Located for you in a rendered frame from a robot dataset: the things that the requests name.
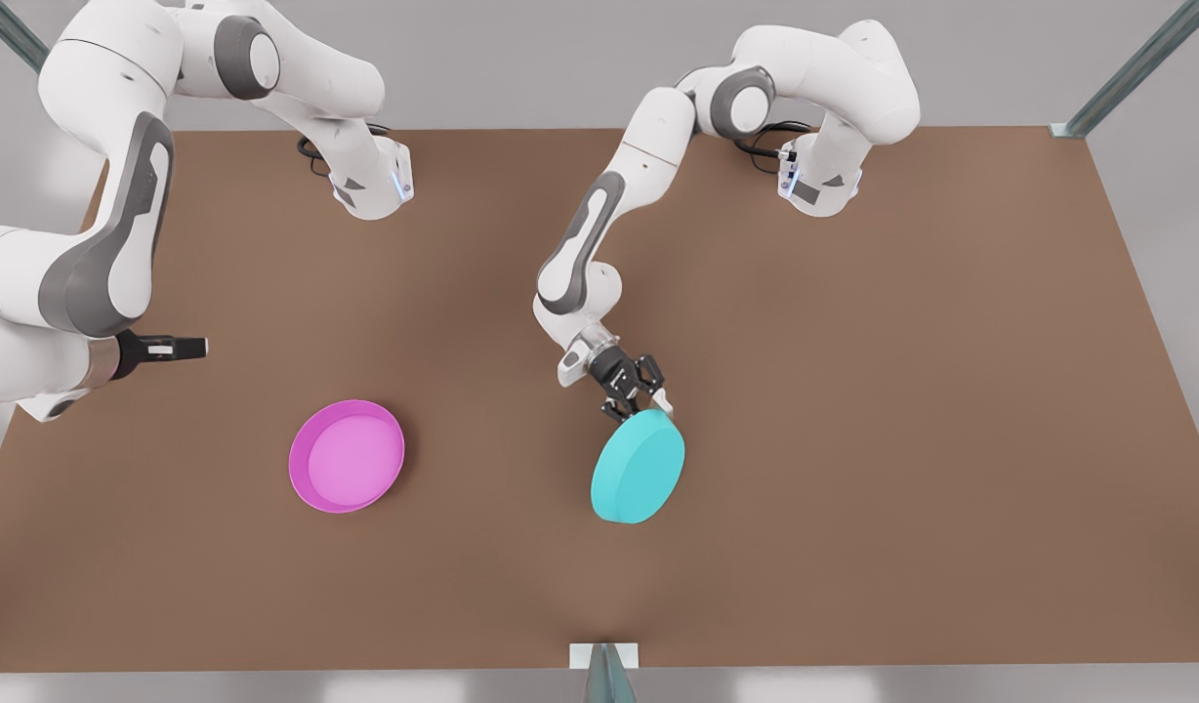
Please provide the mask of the blue plate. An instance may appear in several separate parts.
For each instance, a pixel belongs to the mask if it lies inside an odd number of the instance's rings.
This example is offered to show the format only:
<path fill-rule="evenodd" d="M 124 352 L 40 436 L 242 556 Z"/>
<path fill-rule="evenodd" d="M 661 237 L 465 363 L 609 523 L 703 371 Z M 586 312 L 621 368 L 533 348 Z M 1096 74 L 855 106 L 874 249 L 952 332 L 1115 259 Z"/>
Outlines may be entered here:
<path fill-rule="evenodd" d="M 682 474 L 683 435 L 670 415 L 645 409 L 617 427 L 595 465 L 591 503 L 600 519 L 643 523 L 671 497 Z"/>

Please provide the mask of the pink plate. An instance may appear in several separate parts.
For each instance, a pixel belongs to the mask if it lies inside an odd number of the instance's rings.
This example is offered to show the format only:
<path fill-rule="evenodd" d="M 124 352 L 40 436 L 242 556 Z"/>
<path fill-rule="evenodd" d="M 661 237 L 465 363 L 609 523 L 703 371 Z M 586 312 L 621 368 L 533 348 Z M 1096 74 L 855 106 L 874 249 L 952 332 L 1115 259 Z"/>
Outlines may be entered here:
<path fill-rule="evenodd" d="M 368 507 L 393 486 L 406 458 L 394 414 L 366 399 L 324 405 L 293 435 L 288 476 L 307 506 L 344 515 Z"/>

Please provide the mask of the silver frame post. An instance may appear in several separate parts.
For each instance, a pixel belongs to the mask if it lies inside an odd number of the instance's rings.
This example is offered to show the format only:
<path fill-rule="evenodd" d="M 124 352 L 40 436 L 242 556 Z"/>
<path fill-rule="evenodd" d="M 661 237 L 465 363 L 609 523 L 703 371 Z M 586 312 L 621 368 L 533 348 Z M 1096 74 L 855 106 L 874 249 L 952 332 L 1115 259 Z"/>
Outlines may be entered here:
<path fill-rule="evenodd" d="M 588 671 L 583 703 L 637 703 L 628 672 L 639 666 L 635 643 L 570 644 L 570 668 Z"/>
<path fill-rule="evenodd" d="M 43 41 L 10 10 L 10 5 L 4 0 L 0 0 L 0 40 L 36 74 L 40 74 L 43 62 L 49 58 L 49 46 L 43 44 Z"/>
<path fill-rule="evenodd" d="M 1083 103 L 1064 124 L 1050 124 L 1052 138 L 1083 140 L 1138 86 L 1153 74 L 1179 46 L 1199 28 L 1199 0 L 1183 4 L 1144 41 L 1138 50 L 1099 86 L 1093 97 Z"/>

